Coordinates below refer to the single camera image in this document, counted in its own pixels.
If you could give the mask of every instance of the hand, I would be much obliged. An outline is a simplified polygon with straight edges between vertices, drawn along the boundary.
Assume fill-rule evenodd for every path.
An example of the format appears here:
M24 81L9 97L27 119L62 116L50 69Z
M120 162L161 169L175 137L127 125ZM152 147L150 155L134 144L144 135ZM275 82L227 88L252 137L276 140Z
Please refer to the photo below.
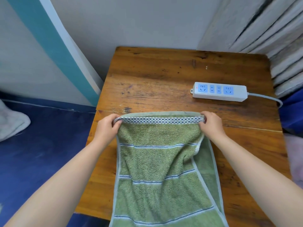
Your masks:
M213 112L202 111L200 113L204 115L204 122L199 122L201 131L211 140L217 137L225 136L223 130L222 120Z
M98 122L93 143L97 143L100 148L105 148L115 138L121 126L122 120L117 121L114 125L114 119L120 117L116 114L108 115Z

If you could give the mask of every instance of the wooden tabletop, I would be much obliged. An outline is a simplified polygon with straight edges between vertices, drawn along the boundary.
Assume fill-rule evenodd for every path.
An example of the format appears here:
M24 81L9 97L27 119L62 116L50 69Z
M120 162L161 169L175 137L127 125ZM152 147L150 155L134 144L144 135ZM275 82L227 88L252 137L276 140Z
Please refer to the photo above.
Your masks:
M87 144L97 122L111 113L208 110L222 118L229 137L290 178L276 103L253 96L244 102L196 99L190 93L194 82L245 85L248 92L275 96L265 55L117 47ZM274 226L220 150L212 146L229 225ZM110 220L116 148L114 140L100 156L76 212Z

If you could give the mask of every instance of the striped towel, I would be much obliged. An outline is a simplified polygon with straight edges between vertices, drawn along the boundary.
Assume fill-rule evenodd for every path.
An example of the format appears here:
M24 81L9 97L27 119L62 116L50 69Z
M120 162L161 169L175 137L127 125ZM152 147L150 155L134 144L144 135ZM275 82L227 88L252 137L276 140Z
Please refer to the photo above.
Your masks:
M201 115L155 112L120 119L109 226L227 227L214 154L198 126Z

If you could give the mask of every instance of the power cord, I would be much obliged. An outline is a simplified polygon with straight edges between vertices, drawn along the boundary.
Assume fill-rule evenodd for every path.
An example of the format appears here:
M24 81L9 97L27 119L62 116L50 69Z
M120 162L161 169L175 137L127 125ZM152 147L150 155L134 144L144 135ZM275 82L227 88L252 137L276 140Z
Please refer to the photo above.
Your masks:
M276 99L274 97L265 96L265 95L261 95L261 94L255 94L255 93L249 93L249 92L247 93L247 95L248 96L257 96L257 97L262 97L262 98L265 98L265 99L271 99L271 100L277 101L280 104L279 108L282 107L282 105L283 105L283 102L281 100Z

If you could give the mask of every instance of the white power strip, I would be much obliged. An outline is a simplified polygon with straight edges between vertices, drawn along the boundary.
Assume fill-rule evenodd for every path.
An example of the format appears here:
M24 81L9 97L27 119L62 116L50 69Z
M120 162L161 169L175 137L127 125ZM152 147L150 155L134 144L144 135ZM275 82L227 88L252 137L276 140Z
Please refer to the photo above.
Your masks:
M242 102L248 93L244 85L214 84L195 82L191 89L192 97Z

